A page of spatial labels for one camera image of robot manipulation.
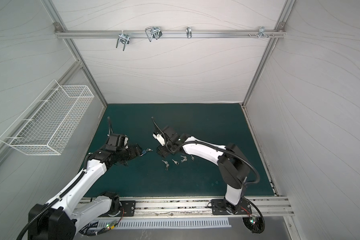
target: green table surface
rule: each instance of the green table surface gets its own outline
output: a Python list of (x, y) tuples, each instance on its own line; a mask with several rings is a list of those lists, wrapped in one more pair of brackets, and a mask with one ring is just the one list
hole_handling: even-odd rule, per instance
[[(235, 143), (260, 173), (258, 184), (246, 190), (247, 196), (273, 196), (266, 172), (239, 104), (109, 104), (95, 133), (89, 152), (99, 149), (107, 139), (107, 117), (115, 133), (125, 134), (129, 143), (138, 143), (147, 154), (132, 159), (128, 166), (114, 165), (85, 194), (97, 197), (104, 191), (123, 197), (173, 197), (225, 195), (226, 184), (219, 168), (195, 156), (180, 162), (181, 154), (169, 155), (168, 171), (156, 153), (158, 141), (153, 138), (155, 117), (160, 128), (169, 125), (177, 133), (188, 133), (199, 140), (218, 145)], [(249, 180), (254, 179), (251, 173)]]

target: white wall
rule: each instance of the white wall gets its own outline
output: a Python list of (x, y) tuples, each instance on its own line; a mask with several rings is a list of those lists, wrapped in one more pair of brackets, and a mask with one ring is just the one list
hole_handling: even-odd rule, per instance
[[(53, 0), (68, 30), (273, 29), (285, 0)], [(75, 43), (108, 103), (239, 103), (268, 39)]]
[(298, 0), (247, 105), (300, 236), (360, 240), (360, 0)]
[[(0, 1), (0, 135), (74, 62), (64, 41), (55, 37), (52, 21), (39, 0)], [(68, 84), (91, 88), (82, 70)], [(102, 104), (96, 96), (62, 155), (26, 156), (12, 150), (3, 161), (0, 239), (15, 239), (28, 222), (29, 209), (45, 203), (77, 173), (101, 112)]]

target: black mounting plate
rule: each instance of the black mounting plate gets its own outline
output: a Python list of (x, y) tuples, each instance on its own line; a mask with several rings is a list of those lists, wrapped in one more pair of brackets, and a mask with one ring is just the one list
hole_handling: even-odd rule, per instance
[[(212, 199), (211, 203), (213, 215), (231, 215), (226, 210), (223, 210), (225, 209), (224, 199)], [(252, 213), (251, 205), (245, 199), (240, 200), (239, 205), (239, 211), (235, 215), (247, 215), (245, 210), (247, 210), (250, 214)]]
[[(120, 201), (121, 207), (124, 209), (124, 216), (123, 217), (133, 217), (135, 214), (135, 206), (136, 201)], [(121, 217), (122, 212), (117, 214), (114, 217)], [(109, 217), (108, 213), (102, 214), (99, 217)]]

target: white wire basket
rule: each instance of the white wire basket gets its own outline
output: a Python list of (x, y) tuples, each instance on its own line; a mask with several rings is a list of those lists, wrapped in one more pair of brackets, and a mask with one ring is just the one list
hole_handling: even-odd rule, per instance
[(0, 136), (0, 141), (26, 155), (60, 155), (93, 97), (85, 85), (61, 86), (53, 81)]

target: white mesh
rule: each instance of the white mesh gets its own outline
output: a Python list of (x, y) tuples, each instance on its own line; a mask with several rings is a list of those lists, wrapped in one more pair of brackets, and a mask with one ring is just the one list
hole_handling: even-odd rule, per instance
[(25, 124), (3, 141), (27, 155), (60, 155), (93, 94), (87, 86), (58, 86)]

